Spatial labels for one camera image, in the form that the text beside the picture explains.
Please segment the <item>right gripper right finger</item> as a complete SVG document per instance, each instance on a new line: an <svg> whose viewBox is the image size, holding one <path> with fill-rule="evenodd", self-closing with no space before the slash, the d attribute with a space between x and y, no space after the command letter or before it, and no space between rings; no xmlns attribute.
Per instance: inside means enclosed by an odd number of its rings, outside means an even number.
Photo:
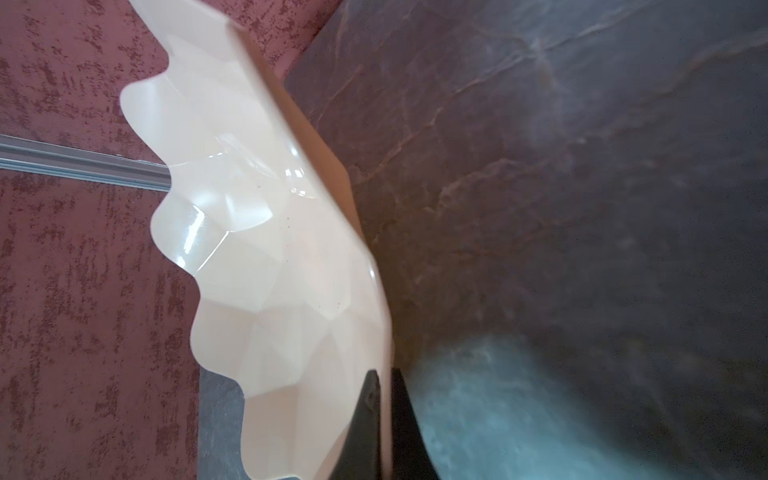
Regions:
<svg viewBox="0 0 768 480"><path fill-rule="evenodd" d="M392 478L439 480L425 447L402 372L392 369Z"/></svg>

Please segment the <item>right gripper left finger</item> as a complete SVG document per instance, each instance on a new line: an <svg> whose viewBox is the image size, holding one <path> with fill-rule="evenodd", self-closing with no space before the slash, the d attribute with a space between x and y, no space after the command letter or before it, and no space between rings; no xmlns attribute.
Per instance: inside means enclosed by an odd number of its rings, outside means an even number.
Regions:
<svg viewBox="0 0 768 480"><path fill-rule="evenodd" d="M375 370L364 378L346 439L330 480L381 480L381 387Z"/></svg>

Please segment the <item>pink faceted plastic bowl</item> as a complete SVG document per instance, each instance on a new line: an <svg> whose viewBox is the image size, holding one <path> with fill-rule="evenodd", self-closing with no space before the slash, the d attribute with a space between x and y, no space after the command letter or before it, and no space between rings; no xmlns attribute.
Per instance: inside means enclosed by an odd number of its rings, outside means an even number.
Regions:
<svg viewBox="0 0 768 480"><path fill-rule="evenodd" d="M348 174L248 32L200 1L137 1L167 69L123 114L167 165L152 238L200 291L194 358L245 398L253 479L326 479L392 323Z"/></svg>

